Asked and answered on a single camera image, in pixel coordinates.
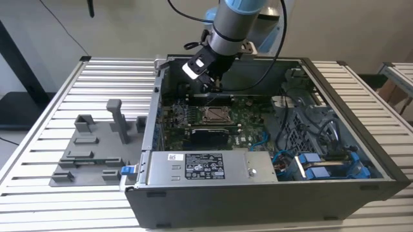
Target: blue latch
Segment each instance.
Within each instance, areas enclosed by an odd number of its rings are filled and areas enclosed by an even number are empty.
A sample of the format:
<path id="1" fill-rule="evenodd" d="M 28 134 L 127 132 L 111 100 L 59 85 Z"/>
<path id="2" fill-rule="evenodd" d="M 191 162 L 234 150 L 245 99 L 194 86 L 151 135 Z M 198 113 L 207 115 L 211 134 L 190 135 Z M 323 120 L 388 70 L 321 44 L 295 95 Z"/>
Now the blue latch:
<path id="1" fill-rule="evenodd" d="M 132 175 L 135 173 L 135 167 L 131 166 L 124 166 L 120 169 L 120 174 L 122 175 Z"/>

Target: slotted metal table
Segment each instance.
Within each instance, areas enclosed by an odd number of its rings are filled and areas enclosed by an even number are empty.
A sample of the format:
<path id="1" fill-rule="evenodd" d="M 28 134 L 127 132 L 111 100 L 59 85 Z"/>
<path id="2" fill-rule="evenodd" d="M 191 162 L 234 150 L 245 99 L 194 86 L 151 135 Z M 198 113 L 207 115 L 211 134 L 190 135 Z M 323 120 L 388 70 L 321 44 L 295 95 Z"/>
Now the slotted metal table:
<path id="1" fill-rule="evenodd" d="M 314 62 L 385 151 L 413 179 L 413 128 L 346 65 Z M 154 59 L 92 58 L 79 62 L 49 106 L 0 171 L 0 232 L 144 231 L 119 186 L 48 186 L 79 114 L 111 119 L 106 102 L 122 99 L 132 120 L 148 114 Z M 413 185 L 392 199 L 366 204 L 345 221 L 192 228 L 192 231 L 412 231 Z"/>
<path id="2" fill-rule="evenodd" d="M 378 73 L 384 74 L 405 93 L 413 97 L 413 63 L 384 62 Z"/>

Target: white wall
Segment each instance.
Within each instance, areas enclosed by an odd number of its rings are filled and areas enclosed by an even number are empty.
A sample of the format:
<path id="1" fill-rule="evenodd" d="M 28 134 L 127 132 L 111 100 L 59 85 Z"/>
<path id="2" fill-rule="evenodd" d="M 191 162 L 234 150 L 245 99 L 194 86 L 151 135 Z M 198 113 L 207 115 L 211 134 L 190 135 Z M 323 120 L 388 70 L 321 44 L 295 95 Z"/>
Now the white wall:
<path id="1" fill-rule="evenodd" d="M 374 73 L 412 50 L 412 0 L 295 0 L 282 56 L 343 60 Z"/>
<path id="2" fill-rule="evenodd" d="M 172 0 L 202 17 L 218 0 Z M 166 0 L 44 0 L 72 36 L 95 57 L 184 54 L 202 23 L 179 16 Z M 373 73 L 382 61 L 405 61 L 413 49 L 413 0 L 295 0 L 282 56 L 343 60 Z M 69 75 L 81 49 L 37 0 L 0 0 L 3 21 L 47 91 Z"/>

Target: blue connector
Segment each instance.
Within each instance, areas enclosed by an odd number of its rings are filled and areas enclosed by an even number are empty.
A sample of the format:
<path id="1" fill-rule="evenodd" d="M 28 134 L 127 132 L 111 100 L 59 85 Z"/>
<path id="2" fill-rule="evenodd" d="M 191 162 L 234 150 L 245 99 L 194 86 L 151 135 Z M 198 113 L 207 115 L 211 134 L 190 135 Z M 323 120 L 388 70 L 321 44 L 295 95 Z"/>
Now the blue connector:
<path id="1" fill-rule="evenodd" d="M 321 162 L 319 155 L 317 153 L 301 153 L 298 155 L 299 163 Z"/>
<path id="2" fill-rule="evenodd" d="M 122 167 L 120 169 L 122 175 L 134 175 L 134 173 L 135 173 L 135 167 L 131 167 L 131 166 Z"/>
<path id="3" fill-rule="evenodd" d="M 325 167 L 315 167 L 315 168 L 309 168 L 305 171 L 305 175 L 307 177 L 307 180 L 313 180 L 313 179 L 325 179 L 330 177 L 330 174 L 326 170 Z"/>

